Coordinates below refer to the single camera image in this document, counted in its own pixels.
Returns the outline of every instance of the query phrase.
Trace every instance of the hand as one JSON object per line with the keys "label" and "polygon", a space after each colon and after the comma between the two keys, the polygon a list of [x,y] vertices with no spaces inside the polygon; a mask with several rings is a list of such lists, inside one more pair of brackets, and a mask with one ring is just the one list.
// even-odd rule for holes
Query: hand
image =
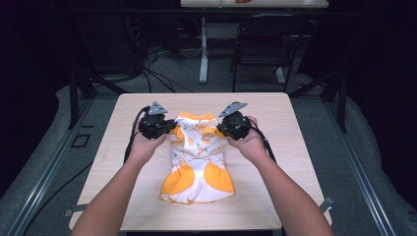
{"label": "hand", "polygon": [[[247,117],[251,121],[251,125],[256,127],[258,124],[257,119],[252,116]],[[253,129],[249,131],[249,134],[243,140],[235,141],[230,137],[226,137],[226,139],[233,147],[238,148],[242,155],[252,163],[254,163],[257,158],[261,158],[265,155],[268,156],[261,136]]]}
{"label": "hand", "polygon": [[139,124],[141,119],[138,120],[135,134],[137,134],[132,141],[132,148],[129,154],[128,160],[136,160],[141,164],[147,163],[153,156],[157,147],[159,147],[166,139],[167,135],[163,134],[156,140],[149,140],[139,132]]}

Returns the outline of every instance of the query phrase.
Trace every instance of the chair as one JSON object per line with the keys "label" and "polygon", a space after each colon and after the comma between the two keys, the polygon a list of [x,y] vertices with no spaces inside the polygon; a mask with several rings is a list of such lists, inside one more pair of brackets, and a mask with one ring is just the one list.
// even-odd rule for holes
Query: chair
{"label": "chair", "polygon": [[288,86],[297,45],[308,27],[307,20],[294,15],[257,14],[243,20],[237,30],[236,46],[230,71],[236,90],[238,65],[253,67],[288,67],[283,91]]}

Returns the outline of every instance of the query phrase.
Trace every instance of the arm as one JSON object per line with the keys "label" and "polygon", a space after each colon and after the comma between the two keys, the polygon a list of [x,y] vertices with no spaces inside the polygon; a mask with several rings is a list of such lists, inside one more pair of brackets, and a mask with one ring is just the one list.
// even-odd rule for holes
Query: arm
{"label": "arm", "polygon": [[139,172],[166,135],[148,140],[137,134],[129,158],[108,184],[92,199],[71,235],[117,235],[125,217]]}
{"label": "arm", "polygon": [[[253,123],[256,119],[249,117]],[[258,133],[251,130],[240,141],[227,137],[259,170],[273,206],[288,235],[332,235],[325,216],[313,199],[268,155]]]}

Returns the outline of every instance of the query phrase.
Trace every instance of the wooden tabletop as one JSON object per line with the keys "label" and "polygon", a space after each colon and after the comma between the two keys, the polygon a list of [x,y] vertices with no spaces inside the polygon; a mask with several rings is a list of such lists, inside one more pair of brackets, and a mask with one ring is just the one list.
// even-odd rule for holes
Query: wooden tabletop
{"label": "wooden tabletop", "polygon": [[[181,111],[215,117],[233,101],[248,102],[240,111],[258,119],[277,163],[320,205],[324,196],[307,152],[290,100],[285,93],[137,93],[122,94],[114,108],[78,205],[88,204],[123,164],[132,123],[138,112],[157,101],[168,110],[166,119]],[[169,142],[145,165],[129,203],[123,231],[271,230],[281,227],[258,170],[231,146],[225,149],[226,168],[236,194],[210,204],[165,202],[159,192],[170,173]],[[72,229],[80,216],[75,212]]]}
{"label": "wooden tabletop", "polygon": [[236,3],[235,0],[181,0],[182,7],[191,8],[326,8],[327,0],[251,0]]}

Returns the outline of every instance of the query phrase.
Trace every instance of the person's left arm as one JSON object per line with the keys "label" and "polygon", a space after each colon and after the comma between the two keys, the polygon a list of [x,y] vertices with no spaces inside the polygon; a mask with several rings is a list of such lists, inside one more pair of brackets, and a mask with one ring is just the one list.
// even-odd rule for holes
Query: person's left arm
{"label": "person's left arm", "polygon": [[129,158],[110,182],[92,199],[71,235],[117,235],[122,226],[138,175],[166,135],[148,140],[137,134]]}

